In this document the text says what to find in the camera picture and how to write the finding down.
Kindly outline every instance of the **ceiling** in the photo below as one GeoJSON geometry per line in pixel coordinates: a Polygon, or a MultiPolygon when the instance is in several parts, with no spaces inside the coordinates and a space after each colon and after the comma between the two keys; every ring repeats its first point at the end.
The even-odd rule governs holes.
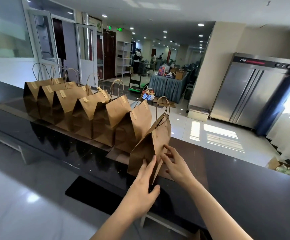
{"type": "Polygon", "coordinates": [[[55,0],[85,11],[108,24],[129,29],[137,39],[170,40],[198,46],[203,34],[204,45],[213,22],[246,23],[248,26],[284,26],[290,28],[290,0],[55,0]],[[163,39],[166,30],[167,38],[163,39]]]}

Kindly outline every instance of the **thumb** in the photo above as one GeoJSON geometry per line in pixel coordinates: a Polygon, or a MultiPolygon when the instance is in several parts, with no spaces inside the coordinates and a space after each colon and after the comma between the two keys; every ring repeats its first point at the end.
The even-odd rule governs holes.
{"type": "Polygon", "coordinates": [[[151,197],[151,201],[154,204],[156,198],[159,196],[159,193],[161,192],[161,187],[157,184],[155,185],[154,189],[152,192],[149,194],[151,197]]]}
{"type": "Polygon", "coordinates": [[[161,159],[166,164],[166,166],[167,166],[168,169],[170,169],[174,165],[174,163],[165,154],[163,154],[161,156],[161,159]]]}

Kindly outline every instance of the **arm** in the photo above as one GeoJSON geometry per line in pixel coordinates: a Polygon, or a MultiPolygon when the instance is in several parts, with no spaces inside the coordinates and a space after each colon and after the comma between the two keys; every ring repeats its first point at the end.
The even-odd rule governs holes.
{"type": "Polygon", "coordinates": [[[195,179],[175,148],[164,145],[170,153],[162,155],[167,173],[191,196],[214,240],[252,240],[215,198],[195,179]]]}
{"type": "Polygon", "coordinates": [[[90,240],[119,240],[134,220],[149,211],[160,193],[159,185],[156,185],[152,192],[148,193],[149,178],[155,162],[156,156],[153,157],[148,166],[146,160],[143,161],[136,179],[118,208],[90,240]]]}

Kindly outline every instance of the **glossy black table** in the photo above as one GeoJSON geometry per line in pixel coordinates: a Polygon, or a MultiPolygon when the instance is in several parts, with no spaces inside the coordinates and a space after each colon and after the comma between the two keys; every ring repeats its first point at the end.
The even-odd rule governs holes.
{"type": "MultiPolygon", "coordinates": [[[[21,97],[23,90],[0,82],[0,101],[21,97]]],[[[134,177],[127,165],[106,157],[107,151],[0,110],[0,133],[42,154],[102,188],[123,197],[134,177]]],[[[290,176],[187,142],[180,154],[197,152],[196,176],[254,239],[290,239],[290,176]]],[[[174,181],[157,177],[161,194],[151,211],[195,232],[206,228],[187,193],[174,181]]]]}

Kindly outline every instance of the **white door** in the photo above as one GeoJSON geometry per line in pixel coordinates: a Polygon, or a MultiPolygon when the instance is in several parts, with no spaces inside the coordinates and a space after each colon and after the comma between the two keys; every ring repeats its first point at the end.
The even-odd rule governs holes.
{"type": "Polygon", "coordinates": [[[95,26],[76,24],[76,40],[78,50],[78,64],[81,74],[81,84],[87,82],[96,87],[97,76],[97,29],[95,26]]]}
{"type": "MultiPolygon", "coordinates": [[[[38,61],[47,67],[47,71],[52,77],[58,78],[60,77],[60,70],[51,13],[49,11],[29,10],[29,16],[33,28],[38,61]]],[[[44,67],[41,67],[41,69],[44,79],[48,79],[49,76],[46,74],[46,69],[44,67]]]]}

